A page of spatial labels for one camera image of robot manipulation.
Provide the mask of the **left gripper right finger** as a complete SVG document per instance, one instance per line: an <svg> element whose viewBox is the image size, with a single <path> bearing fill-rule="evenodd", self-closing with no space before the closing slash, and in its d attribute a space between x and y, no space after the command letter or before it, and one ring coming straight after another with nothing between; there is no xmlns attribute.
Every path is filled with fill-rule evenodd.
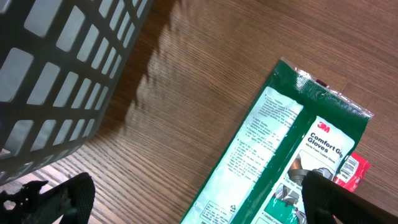
<svg viewBox="0 0 398 224"><path fill-rule="evenodd" d="M302 181L302 200L308 224L397 223L397 217L310 171Z"/></svg>

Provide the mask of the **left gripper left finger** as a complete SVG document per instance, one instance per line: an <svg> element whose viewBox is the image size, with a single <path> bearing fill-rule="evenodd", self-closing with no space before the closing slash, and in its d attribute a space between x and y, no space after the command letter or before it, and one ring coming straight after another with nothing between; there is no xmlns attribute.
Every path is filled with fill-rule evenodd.
<svg viewBox="0 0 398 224"><path fill-rule="evenodd" d="M1 192L1 223L88 223L95 185L87 172L40 193L47 181L33 180L9 194Z"/></svg>

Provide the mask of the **green sponge package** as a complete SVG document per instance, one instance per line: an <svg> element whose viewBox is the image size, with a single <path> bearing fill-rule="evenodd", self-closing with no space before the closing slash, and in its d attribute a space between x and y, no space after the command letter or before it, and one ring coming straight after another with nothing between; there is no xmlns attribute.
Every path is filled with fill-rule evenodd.
<svg viewBox="0 0 398 224"><path fill-rule="evenodd" d="M303 178L334 180L372 117L281 58L182 222L306 223Z"/></svg>

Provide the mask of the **red stick packet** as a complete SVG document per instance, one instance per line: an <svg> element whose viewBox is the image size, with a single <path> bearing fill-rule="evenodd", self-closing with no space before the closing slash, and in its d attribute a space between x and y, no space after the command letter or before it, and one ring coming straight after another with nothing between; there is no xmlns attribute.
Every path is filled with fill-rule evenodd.
<svg viewBox="0 0 398 224"><path fill-rule="evenodd" d="M368 160L353 152L336 175L334 183L350 192L354 192L371 167Z"/></svg>

